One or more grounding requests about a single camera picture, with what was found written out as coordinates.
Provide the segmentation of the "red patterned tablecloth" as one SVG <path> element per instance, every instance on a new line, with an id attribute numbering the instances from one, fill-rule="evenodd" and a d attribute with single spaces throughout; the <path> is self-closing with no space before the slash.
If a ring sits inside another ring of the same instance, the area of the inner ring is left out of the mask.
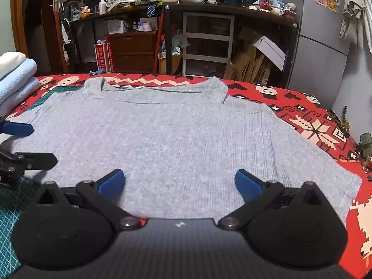
<path id="1" fill-rule="evenodd" d="M 25 99 L 8 116 L 16 116 L 34 109 L 33 104 L 58 86 L 81 87 L 94 77 L 104 77 L 117 89 L 166 88 L 186 86 L 208 81 L 200 77 L 174 77 L 168 75 L 106 73 L 96 76 L 89 74 L 67 74 L 38 77 L 41 88 Z M 246 103 L 248 101 L 266 104 L 280 119 L 285 121 L 305 139 L 327 153 L 338 165 L 358 175 L 359 192 L 352 201 L 347 216 L 348 244 L 340 265 L 354 278 L 362 278 L 371 271 L 371 171 L 362 168 L 361 155 L 356 141 L 341 131 L 330 112 L 307 93 L 301 93 L 271 86 L 259 86 L 245 82 L 219 79 L 226 86 L 228 95 Z"/>

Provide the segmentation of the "grey knit sweater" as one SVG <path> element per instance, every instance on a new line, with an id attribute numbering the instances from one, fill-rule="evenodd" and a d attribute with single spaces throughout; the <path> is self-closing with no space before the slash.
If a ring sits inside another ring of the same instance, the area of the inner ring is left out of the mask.
<path id="1" fill-rule="evenodd" d="M 118 204 L 140 217 L 219 220 L 243 204 L 235 187 L 239 169 L 288 187 L 313 181 L 342 220 L 361 185 L 267 105 L 229 96 L 216 78 L 127 89 L 91 78 L 17 120 L 34 132 L 2 135 L 3 148 L 50 152 L 58 160 L 29 178 L 69 187 L 121 169 L 126 185 Z"/>

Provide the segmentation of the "hanging grey garment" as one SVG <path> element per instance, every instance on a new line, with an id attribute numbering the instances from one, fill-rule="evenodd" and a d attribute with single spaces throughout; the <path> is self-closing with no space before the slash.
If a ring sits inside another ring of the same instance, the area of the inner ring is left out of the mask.
<path id="1" fill-rule="evenodd" d="M 339 38 L 363 47 L 364 0 L 345 0 Z"/>

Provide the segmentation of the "dark cluttered desk shelf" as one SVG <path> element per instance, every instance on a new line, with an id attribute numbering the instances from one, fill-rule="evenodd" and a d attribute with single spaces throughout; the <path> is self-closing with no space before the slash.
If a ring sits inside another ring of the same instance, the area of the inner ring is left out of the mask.
<path id="1" fill-rule="evenodd" d="M 74 65 L 71 65 L 70 59 L 70 73 L 78 73 L 87 71 L 88 69 L 93 69 L 93 63 L 83 63 L 81 56 L 81 47 L 83 43 L 79 43 L 77 30 L 78 27 L 82 27 L 84 24 L 90 23 L 93 32 L 93 39 L 97 40 L 95 34 L 95 21 L 119 18 L 123 16 L 129 17 L 129 15 L 139 15 L 144 14 L 145 6 L 133 6 L 130 10 L 116 11 L 112 14 L 105 14 L 99 18 L 97 15 L 90 15 L 90 17 L 85 19 L 80 19 L 71 22 L 71 33 L 74 41 L 73 45 L 73 59 L 75 61 Z M 238 34 L 243 27 L 248 27 L 256 31 L 260 35 L 265 35 L 271 41 L 279 45 L 279 47 L 286 54 L 286 60 L 284 62 L 284 71 L 272 73 L 270 75 L 268 85 L 269 86 L 279 86 L 282 88 L 288 87 L 289 77 L 291 75 L 292 64 L 294 56 L 296 54 L 296 41 L 298 40 L 298 27 L 299 23 L 290 18 L 286 18 L 284 15 L 277 16 L 274 13 L 269 13 L 262 10 L 251 10 L 246 7 L 234 7 L 222 4 L 209 4 L 209 3 L 179 3 L 179 4 L 164 4 L 162 6 L 157 6 L 155 14 L 158 15 L 159 25 L 161 35 L 165 35 L 164 43 L 167 47 L 167 40 L 172 39 L 172 28 L 181 27 L 181 17 L 183 26 L 183 14 L 185 12 L 196 12 L 196 13 L 208 13 L 208 14 L 225 14 L 235 17 L 234 24 L 234 34 L 233 34 L 233 48 L 231 53 L 231 59 L 235 57 L 238 50 Z"/>

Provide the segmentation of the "white drawer unit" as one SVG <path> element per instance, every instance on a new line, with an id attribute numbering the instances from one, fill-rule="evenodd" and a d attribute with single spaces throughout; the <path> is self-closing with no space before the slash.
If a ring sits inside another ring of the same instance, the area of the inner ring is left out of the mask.
<path id="1" fill-rule="evenodd" d="M 231 59 L 234 24 L 234 16 L 185 12 L 183 34 L 189 45 L 183 49 L 183 75 L 222 78 Z"/>

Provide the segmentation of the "folded white cloth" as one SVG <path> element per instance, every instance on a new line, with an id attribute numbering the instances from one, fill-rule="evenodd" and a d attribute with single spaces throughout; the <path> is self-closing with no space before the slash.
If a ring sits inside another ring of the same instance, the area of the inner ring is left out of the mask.
<path id="1" fill-rule="evenodd" d="M 0 56 L 0 79 L 17 68 L 26 59 L 21 52 L 5 52 Z"/>

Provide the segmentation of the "red white box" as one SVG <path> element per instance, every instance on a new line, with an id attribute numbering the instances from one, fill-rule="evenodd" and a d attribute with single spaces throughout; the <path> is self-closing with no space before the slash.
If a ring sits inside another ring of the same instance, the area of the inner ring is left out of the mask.
<path id="1" fill-rule="evenodd" d="M 98 43 L 94 46 L 95 58 L 98 70 L 104 70 L 106 73 L 114 73 L 115 66 L 110 42 Z"/>

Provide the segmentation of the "cardboard boxes stack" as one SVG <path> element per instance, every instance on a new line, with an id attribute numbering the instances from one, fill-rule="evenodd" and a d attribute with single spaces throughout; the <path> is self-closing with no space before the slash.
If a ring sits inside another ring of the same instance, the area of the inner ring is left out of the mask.
<path id="1" fill-rule="evenodd" d="M 284 71 L 286 54 L 265 35 L 243 27 L 238 34 L 238 50 L 227 62 L 223 78 L 267 85 L 270 75 Z"/>

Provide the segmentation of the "green cutting mat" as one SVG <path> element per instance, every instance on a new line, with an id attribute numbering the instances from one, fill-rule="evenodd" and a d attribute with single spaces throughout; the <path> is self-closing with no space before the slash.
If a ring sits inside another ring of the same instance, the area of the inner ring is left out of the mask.
<path id="1" fill-rule="evenodd" d="M 49 114 L 54 107 L 58 107 L 60 103 L 68 96 L 72 96 L 75 91 L 80 90 L 80 87 L 62 87 L 58 86 L 51 90 L 49 94 L 43 96 L 36 103 L 33 104 L 34 109 L 45 103 L 49 98 L 52 100 L 42 108 L 41 114 L 37 117 L 37 123 L 41 124 L 43 132 L 47 132 L 46 143 L 56 147 L 57 141 L 62 137 L 57 136 L 58 133 L 64 135 L 62 127 L 56 128 L 55 132 L 49 131 L 49 126 L 54 122 L 45 119 L 44 116 Z M 68 154 L 66 148 L 57 150 L 59 163 L 57 168 L 52 171 L 51 176 L 57 177 L 57 180 L 68 179 L 67 175 L 72 174 L 84 168 L 85 162 L 78 161 L 79 156 L 76 152 Z M 19 267 L 20 263 L 11 246 L 11 233 L 15 222 L 18 220 L 22 211 L 31 200 L 32 195 L 35 194 L 38 188 L 38 183 L 30 181 L 26 178 L 20 178 L 19 184 L 14 190 L 1 188 L 1 278 L 4 278 Z"/>

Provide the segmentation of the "dark wooden drawer chest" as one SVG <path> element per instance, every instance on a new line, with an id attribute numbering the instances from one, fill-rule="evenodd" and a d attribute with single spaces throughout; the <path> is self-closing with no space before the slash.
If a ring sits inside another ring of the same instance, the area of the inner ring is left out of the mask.
<path id="1" fill-rule="evenodd" d="M 110 34 L 116 73 L 150 74 L 153 71 L 158 32 L 126 32 Z"/>

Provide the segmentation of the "folded light blue blanket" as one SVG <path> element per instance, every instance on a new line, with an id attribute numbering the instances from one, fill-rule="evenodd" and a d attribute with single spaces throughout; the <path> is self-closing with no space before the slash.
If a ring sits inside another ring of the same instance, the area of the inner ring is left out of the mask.
<path id="1" fill-rule="evenodd" d="M 1 117 L 8 116 L 12 109 L 40 88 L 35 77 L 37 64 L 25 59 L 17 68 L 1 79 Z"/>

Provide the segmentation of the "grey refrigerator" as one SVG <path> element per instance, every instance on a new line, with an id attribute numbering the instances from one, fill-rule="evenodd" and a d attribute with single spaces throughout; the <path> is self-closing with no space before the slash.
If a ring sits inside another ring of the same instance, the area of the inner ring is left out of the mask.
<path id="1" fill-rule="evenodd" d="M 332 9 L 326 0 L 285 0 L 297 6 L 299 36 L 288 88 L 333 106 L 344 74 L 350 44 L 339 38 L 344 0 Z"/>

